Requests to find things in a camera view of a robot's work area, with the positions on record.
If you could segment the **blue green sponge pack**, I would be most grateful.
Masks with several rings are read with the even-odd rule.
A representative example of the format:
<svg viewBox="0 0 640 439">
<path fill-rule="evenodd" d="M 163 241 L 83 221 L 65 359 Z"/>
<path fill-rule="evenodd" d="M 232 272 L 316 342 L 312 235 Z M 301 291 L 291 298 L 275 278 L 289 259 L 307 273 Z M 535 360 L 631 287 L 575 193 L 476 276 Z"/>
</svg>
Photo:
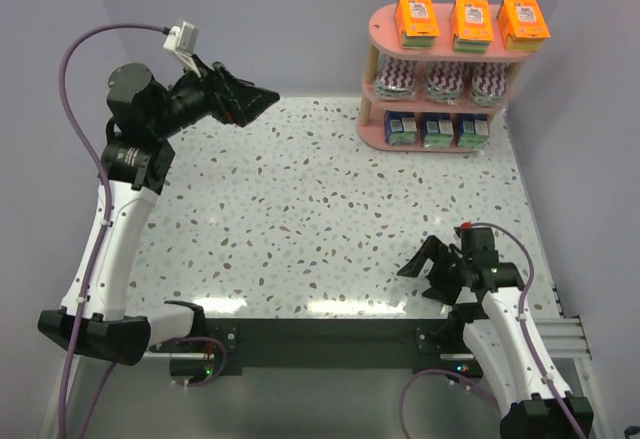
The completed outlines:
<svg viewBox="0 0 640 439">
<path fill-rule="evenodd" d="M 386 111 L 384 136 L 389 146 L 409 146 L 416 142 L 418 127 L 412 112 Z"/>
<path fill-rule="evenodd" d="M 483 148 L 489 135 L 487 115 L 468 113 L 456 115 L 456 145 L 459 148 Z"/>
<path fill-rule="evenodd" d="M 448 148 L 454 141 L 453 122 L 447 113 L 424 113 L 422 115 L 422 145 L 427 149 Z"/>
</svg>

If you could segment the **purple striped sponge pack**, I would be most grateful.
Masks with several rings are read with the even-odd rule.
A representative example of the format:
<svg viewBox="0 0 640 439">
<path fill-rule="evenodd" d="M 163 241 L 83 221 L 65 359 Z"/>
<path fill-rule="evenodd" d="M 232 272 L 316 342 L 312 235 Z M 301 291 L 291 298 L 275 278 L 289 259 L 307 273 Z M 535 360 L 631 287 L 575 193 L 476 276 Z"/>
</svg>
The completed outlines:
<svg viewBox="0 0 640 439">
<path fill-rule="evenodd" d="M 465 79 L 466 65 L 463 62 L 430 63 L 426 69 L 425 94 L 432 102 L 455 104 L 462 96 Z"/>
<path fill-rule="evenodd" d="M 471 77 L 470 97 L 480 107 L 494 107 L 506 97 L 508 66 L 501 62 L 476 63 Z"/>
<path fill-rule="evenodd" d="M 416 94 L 419 65 L 416 61 L 384 56 L 373 83 L 373 92 L 382 100 L 410 100 Z"/>
</svg>

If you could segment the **orange green Sponge Daddy box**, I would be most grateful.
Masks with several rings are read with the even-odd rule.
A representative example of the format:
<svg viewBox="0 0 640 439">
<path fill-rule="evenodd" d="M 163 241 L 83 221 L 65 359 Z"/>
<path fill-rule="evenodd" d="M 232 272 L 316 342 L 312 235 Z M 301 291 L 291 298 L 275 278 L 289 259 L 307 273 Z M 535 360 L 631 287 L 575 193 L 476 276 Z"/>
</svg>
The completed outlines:
<svg viewBox="0 0 640 439">
<path fill-rule="evenodd" d="M 432 48 L 440 36 L 432 0 L 397 0 L 394 18 L 403 49 Z"/>
</svg>

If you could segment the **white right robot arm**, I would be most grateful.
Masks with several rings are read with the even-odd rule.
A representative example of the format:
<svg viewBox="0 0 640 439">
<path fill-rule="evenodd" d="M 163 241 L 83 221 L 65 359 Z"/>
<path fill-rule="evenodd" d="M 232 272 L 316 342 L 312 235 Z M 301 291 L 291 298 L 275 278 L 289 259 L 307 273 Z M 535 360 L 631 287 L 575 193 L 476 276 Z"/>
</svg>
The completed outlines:
<svg viewBox="0 0 640 439">
<path fill-rule="evenodd" d="M 468 222 L 457 227 L 457 244 L 428 236 L 399 270 L 416 277 L 429 270 L 423 295 L 450 311 L 436 332 L 421 332 L 420 343 L 467 349 L 477 360 L 501 414 L 503 438 L 587 438 L 594 411 L 559 372 L 531 313 L 532 278 L 501 259 L 498 227 Z"/>
</svg>

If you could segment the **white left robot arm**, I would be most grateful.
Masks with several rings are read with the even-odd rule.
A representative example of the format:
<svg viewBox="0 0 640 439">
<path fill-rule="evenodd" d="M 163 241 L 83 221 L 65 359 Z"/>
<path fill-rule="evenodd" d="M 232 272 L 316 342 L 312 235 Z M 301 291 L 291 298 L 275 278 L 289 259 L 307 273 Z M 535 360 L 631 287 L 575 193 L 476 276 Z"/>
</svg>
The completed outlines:
<svg viewBox="0 0 640 439">
<path fill-rule="evenodd" d="M 169 88 L 140 63 L 114 70 L 90 242 L 60 306 L 41 312 L 38 330 L 66 351 L 124 365 L 138 363 L 152 346 L 204 335 L 204 310 L 193 303 L 167 301 L 146 315 L 126 312 L 141 233 L 175 157 L 169 139 L 206 117 L 245 127 L 279 99 L 220 62 L 198 64 Z"/>
</svg>

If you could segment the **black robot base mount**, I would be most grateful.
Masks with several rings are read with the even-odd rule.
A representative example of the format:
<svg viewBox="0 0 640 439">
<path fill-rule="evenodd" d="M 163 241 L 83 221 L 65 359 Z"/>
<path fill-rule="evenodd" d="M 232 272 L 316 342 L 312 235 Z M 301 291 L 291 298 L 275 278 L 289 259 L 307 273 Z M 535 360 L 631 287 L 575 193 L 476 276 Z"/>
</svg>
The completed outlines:
<svg viewBox="0 0 640 439">
<path fill-rule="evenodd" d="M 209 319 L 205 335 L 220 341 L 224 372 L 245 368 L 444 369 L 470 378 L 482 370 L 445 319 Z"/>
</svg>

